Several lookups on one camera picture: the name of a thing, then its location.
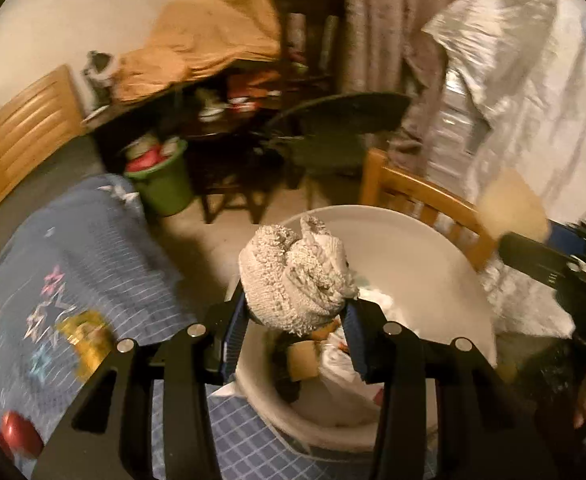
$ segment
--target yellow packet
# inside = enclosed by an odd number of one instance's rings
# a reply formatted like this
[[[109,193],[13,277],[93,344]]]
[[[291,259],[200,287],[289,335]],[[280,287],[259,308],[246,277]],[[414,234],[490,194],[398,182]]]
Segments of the yellow packet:
[[[86,382],[115,345],[113,333],[96,310],[85,310],[55,325],[78,354],[76,373]]]

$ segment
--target wooden chair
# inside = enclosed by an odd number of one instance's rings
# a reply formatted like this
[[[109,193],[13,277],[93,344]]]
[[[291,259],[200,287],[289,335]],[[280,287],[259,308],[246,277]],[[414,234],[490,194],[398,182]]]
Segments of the wooden chair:
[[[275,7],[281,30],[279,109],[289,108],[303,100],[337,93],[342,74],[346,0],[275,0]],[[289,56],[291,14],[302,14],[305,18],[302,54],[308,70],[303,75],[297,74],[294,61]],[[337,22],[329,42],[330,16],[334,16]]]
[[[66,65],[11,99],[0,109],[0,202],[55,150],[83,133]]]
[[[449,193],[447,190],[426,182],[420,177],[387,166],[387,154],[378,149],[369,150],[364,163],[364,173],[359,195],[363,205],[387,205],[400,213],[410,214],[416,203],[422,203],[420,221],[433,226],[440,213],[452,219],[446,238],[467,257],[473,269],[481,270],[495,248],[475,219],[473,205]],[[464,230],[475,233],[472,241],[464,236]]]

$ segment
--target orange cloth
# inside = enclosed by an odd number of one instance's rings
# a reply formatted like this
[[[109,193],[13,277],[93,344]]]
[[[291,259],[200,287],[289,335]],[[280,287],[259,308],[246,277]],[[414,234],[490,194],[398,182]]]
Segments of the orange cloth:
[[[145,46],[120,57],[114,95],[139,100],[172,83],[208,77],[236,59],[278,57],[272,0],[172,0]]]

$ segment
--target wooden headboard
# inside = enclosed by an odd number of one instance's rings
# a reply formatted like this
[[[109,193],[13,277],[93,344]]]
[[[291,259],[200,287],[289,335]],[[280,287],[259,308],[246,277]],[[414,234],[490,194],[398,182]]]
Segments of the wooden headboard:
[[[11,99],[0,110],[0,203],[55,150],[83,133],[66,65]]]

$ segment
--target red ball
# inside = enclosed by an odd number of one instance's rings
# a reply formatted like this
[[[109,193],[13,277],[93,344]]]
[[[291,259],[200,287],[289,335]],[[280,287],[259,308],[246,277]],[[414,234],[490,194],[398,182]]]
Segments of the red ball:
[[[10,448],[27,458],[37,458],[44,443],[33,423],[17,412],[2,416],[2,435]]]
[[[11,451],[9,444],[6,443],[6,440],[4,439],[4,436],[2,435],[1,431],[0,431],[0,449],[2,451],[4,451],[4,454],[7,457],[9,457],[9,460],[11,460],[11,462],[12,462],[13,461],[13,451]]]

